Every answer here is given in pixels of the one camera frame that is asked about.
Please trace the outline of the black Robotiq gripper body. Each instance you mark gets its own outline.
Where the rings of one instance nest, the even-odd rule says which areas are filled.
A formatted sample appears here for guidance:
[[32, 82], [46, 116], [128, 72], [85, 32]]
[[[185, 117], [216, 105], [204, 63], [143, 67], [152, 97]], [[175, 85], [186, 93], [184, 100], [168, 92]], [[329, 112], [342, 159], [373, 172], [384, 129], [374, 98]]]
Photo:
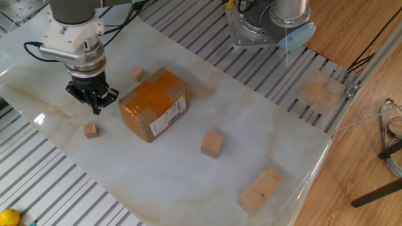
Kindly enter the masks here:
[[67, 90], [72, 92], [73, 90], [83, 91], [83, 90], [96, 90], [101, 87], [109, 87], [106, 82], [106, 74], [102, 72], [94, 77], [90, 78], [78, 78], [72, 77], [72, 81], [67, 85]]

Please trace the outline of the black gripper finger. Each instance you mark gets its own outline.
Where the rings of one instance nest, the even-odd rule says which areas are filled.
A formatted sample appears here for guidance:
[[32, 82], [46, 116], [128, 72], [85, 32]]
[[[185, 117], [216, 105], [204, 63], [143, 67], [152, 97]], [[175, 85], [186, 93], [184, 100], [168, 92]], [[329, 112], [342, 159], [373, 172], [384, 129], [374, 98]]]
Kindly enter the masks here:
[[79, 102], [88, 104], [92, 108], [93, 114], [98, 114], [98, 99], [96, 94], [85, 89], [78, 89], [72, 81], [68, 83], [66, 91]]
[[99, 94], [95, 101], [95, 113], [100, 113], [103, 108], [113, 103], [118, 95], [119, 92], [116, 89], [109, 88], [102, 95]]

